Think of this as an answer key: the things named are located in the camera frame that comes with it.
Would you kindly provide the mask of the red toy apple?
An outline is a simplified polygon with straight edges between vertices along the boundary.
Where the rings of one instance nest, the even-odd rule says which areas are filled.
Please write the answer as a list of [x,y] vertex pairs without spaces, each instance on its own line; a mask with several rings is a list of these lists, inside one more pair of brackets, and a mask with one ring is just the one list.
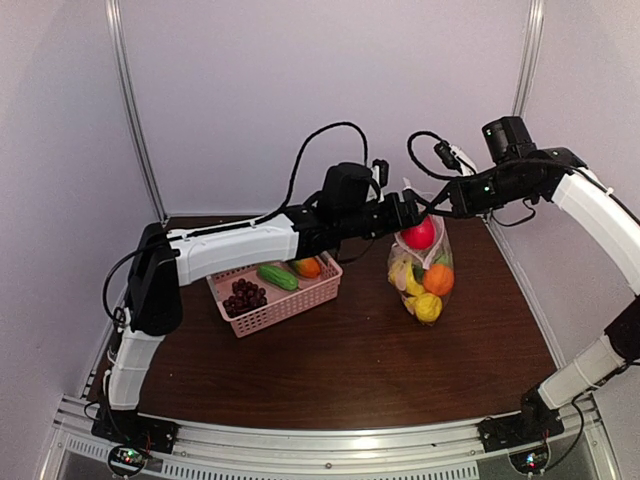
[[426,216],[419,225],[403,230],[401,237],[409,248],[426,250],[436,240],[436,228],[431,218]]

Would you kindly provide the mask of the yellow toy banana bunch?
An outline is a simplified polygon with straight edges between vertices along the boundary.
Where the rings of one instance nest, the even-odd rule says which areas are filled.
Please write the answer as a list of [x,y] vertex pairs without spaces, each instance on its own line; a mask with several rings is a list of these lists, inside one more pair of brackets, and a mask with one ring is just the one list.
[[399,256],[390,263],[388,280],[403,297],[417,297],[426,292],[423,286],[424,272],[420,262],[408,256]]

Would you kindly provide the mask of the clear zip top bag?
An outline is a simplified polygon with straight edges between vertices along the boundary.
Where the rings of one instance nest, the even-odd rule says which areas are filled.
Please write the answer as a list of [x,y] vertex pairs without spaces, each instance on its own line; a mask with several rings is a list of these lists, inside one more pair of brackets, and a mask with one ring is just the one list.
[[388,258],[388,281],[407,311],[432,325],[446,305],[455,282],[454,263],[444,219],[426,213],[416,227],[394,234]]

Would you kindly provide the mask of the green toy watermelon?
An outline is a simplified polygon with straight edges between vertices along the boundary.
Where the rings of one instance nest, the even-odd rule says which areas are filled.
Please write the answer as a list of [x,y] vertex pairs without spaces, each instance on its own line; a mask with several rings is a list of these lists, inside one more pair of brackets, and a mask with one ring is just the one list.
[[451,251],[440,252],[432,261],[432,265],[444,265],[450,269],[453,268],[453,254]]

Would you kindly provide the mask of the orange toy orange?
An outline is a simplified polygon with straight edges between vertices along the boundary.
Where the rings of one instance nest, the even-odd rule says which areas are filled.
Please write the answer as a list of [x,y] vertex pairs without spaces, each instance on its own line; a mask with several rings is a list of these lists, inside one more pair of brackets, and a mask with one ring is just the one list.
[[437,296],[448,295],[453,289],[454,282],[453,269],[444,264],[433,264],[423,276],[425,290]]

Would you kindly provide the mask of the yellow toy lemon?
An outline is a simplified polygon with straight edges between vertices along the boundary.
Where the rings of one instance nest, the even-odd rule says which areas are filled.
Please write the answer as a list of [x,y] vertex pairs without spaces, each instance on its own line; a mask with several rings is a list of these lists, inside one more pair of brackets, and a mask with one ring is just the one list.
[[417,297],[412,297],[408,301],[411,311],[417,320],[423,324],[434,323],[443,310],[442,300],[431,293],[424,293]]

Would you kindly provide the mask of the green toy cucumber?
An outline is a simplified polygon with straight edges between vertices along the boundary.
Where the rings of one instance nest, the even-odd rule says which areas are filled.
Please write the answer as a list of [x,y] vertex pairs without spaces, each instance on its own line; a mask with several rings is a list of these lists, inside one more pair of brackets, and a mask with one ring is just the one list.
[[285,291],[295,291],[299,288],[299,281],[292,273],[275,265],[260,265],[257,275],[265,282]]

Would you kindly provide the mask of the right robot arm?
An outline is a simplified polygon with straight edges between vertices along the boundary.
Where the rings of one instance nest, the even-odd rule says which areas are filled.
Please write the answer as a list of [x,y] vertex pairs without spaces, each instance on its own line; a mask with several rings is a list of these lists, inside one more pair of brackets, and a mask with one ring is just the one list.
[[[639,291],[639,220],[605,188],[587,165],[564,147],[540,149],[524,120],[505,116],[483,135],[493,168],[451,180],[446,188],[457,218],[487,214],[517,200],[543,199],[575,220]],[[530,442],[558,410],[639,358],[639,302],[633,300],[571,363],[527,392],[512,430]]]

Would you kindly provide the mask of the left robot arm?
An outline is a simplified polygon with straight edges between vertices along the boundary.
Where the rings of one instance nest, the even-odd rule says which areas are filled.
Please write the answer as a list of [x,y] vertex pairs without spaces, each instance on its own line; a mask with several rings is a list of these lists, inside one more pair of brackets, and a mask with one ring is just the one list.
[[314,257],[344,240],[377,239],[420,221],[415,192],[384,194],[367,167],[343,162],[329,169],[311,200],[278,213],[174,234],[147,225],[125,258],[131,267],[124,304],[113,315],[121,341],[103,381],[106,429],[123,444],[143,436],[143,421],[132,412],[156,349],[182,322],[181,287],[248,265]]

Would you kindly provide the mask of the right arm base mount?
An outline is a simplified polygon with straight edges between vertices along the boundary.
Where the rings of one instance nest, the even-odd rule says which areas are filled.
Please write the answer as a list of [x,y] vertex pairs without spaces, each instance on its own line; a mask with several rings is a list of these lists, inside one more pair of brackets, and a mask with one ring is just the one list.
[[520,411],[503,417],[486,417],[477,425],[486,452],[511,449],[564,432],[558,409],[549,408],[536,388],[521,397]]

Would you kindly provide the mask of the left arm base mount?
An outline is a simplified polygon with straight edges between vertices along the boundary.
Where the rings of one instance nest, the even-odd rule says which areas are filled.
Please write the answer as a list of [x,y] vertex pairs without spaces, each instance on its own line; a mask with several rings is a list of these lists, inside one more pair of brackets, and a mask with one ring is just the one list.
[[93,436],[145,452],[173,452],[179,429],[175,422],[144,416],[137,410],[113,410],[104,399],[96,404]]

